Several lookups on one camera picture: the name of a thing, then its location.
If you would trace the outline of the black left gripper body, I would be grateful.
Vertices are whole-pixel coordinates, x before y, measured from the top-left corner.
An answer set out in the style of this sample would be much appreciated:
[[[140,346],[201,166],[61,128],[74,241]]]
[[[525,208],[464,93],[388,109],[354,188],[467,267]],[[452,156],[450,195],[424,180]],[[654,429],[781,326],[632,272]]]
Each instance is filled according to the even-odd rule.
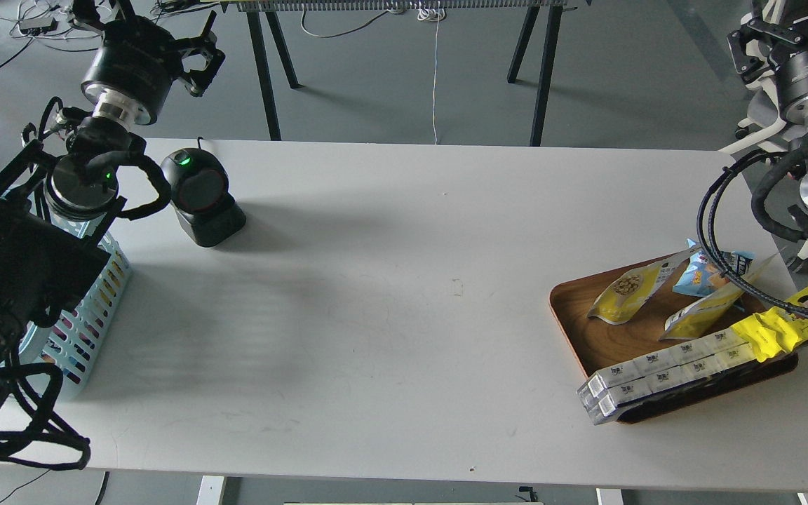
[[[182,72],[182,60],[171,47],[173,35],[146,18],[112,20],[102,35],[81,92],[94,104],[104,90],[116,90],[137,103],[136,124],[153,124]]]

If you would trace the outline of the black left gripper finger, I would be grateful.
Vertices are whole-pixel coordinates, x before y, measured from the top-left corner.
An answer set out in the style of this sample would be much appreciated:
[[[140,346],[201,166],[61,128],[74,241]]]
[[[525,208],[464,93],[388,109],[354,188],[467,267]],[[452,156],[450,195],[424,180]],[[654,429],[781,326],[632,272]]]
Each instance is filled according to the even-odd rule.
[[[201,55],[205,58],[205,67],[182,72],[182,83],[193,97],[204,95],[225,61],[225,53],[221,49],[205,49]]]
[[[166,43],[166,53],[217,53],[216,35],[213,32],[215,20],[216,12],[212,11],[199,35],[169,41]]]

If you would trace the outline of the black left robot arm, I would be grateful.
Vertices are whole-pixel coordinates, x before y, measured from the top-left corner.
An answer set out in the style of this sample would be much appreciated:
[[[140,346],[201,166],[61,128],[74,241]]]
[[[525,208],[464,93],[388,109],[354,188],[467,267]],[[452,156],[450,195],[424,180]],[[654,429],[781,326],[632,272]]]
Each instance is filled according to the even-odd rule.
[[[135,125],[159,118],[171,84],[202,95],[224,63],[209,13],[196,37],[176,39],[128,1],[112,1],[103,22],[93,1],[72,6],[73,26],[102,39],[81,92],[93,108],[49,100],[22,150],[0,172],[0,462],[79,470],[90,441],[55,412],[64,382],[58,365],[18,355],[29,324],[51,328],[80,306],[105,271],[102,239],[114,220],[141,220],[173,206],[203,247],[244,225],[222,164],[202,148],[163,162],[144,152]]]

